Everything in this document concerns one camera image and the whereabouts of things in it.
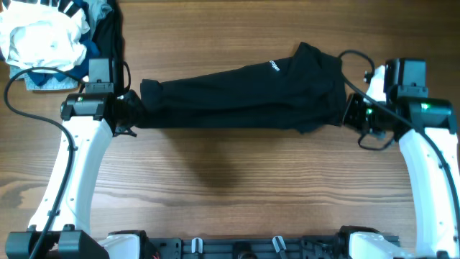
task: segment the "wood grain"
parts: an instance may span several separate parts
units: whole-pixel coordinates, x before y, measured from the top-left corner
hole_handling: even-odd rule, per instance
[[[427,60],[430,96],[460,114],[460,3],[457,1],[174,1],[121,4],[132,87],[143,78],[199,76],[292,55],[300,41],[338,55],[354,48],[382,64]],[[346,58],[357,83],[367,64]],[[8,79],[0,64],[1,89]],[[59,119],[68,93],[30,93],[14,83],[11,102]],[[59,130],[0,105],[0,258],[45,192]],[[150,237],[328,235],[357,224],[415,245],[408,172],[398,146],[360,150],[357,134],[323,127],[300,135],[263,129],[136,129],[103,159],[92,235],[147,230]]]

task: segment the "clothing logo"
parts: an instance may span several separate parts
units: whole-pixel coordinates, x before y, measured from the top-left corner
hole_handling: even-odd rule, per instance
[[[273,60],[271,60],[270,62],[271,62],[271,64],[272,64],[272,67],[273,67],[276,71],[279,71],[279,70],[280,70],[280,68],[278,68],[278,66],[276,65],[276,63],[275,63]]]

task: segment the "black pants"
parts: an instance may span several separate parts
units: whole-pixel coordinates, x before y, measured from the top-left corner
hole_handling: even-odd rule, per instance
[[[339,126],[346,106],[341,60],[304,42],[291,58],[159,83],[144,79],[141,128]]]

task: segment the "black metal base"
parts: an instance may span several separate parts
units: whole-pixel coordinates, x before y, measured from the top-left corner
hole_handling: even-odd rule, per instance
[[[394,245],[400,246],[398,236],[384,236]],[[326,245],[334,241],[334,236],[305,236],[302,238],[284,239],[285,256],[289,259],[332,259],[332,251]],[[162,259],[236,259],[234,245],[237,242],[248,242],[252,252],[258,259],[280,259],[275,251],[272,239],[234,239],[234,240],[203,240],[203,253],[192,253],[192,240],[179,238],[150,238],[150,242],[160,251]]]

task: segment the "white cloth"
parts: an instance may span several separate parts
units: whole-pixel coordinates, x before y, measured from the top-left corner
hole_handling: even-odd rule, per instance
[[[8,9],[0,13],[0,48],[9,65],[69,71],[85,59],[86,47],[78,41],[89,29],[82,9],[69,17],[57,7],[41,5],[40,1],[37,4],[11,1]]]

